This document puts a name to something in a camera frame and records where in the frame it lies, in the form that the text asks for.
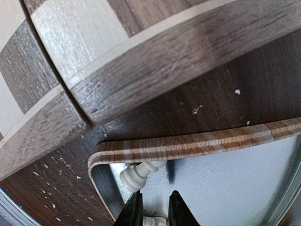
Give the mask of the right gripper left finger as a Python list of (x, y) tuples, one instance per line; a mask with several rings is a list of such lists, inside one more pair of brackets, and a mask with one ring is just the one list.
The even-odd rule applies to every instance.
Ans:
[(140, 191), (133, 193), (113, 226), (143, 225), (143, 195)]

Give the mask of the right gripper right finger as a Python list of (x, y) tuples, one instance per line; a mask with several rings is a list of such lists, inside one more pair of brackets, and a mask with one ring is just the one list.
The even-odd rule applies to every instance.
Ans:
[(200, 226), (177, 190), (169, 197), (168, 222), (170, 226)]

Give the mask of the white piece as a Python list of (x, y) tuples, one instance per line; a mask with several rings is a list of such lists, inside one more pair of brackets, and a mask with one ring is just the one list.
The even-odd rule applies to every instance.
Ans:
[(143, 217), (143, 226), (167, 226), (167, 220), (164, 217)]

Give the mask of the metal tray with wood rim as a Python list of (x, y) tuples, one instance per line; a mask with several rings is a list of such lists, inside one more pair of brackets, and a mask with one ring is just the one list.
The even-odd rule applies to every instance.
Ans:
[(177, 190), (200, 226), (278, 226), (301, 193), (301, 120), (99, 144), (88, 173), (114, 223), (133, 194), (120, 173), (165, 160), (140, 190), (143, 217), (164, 217), (169, 226)]

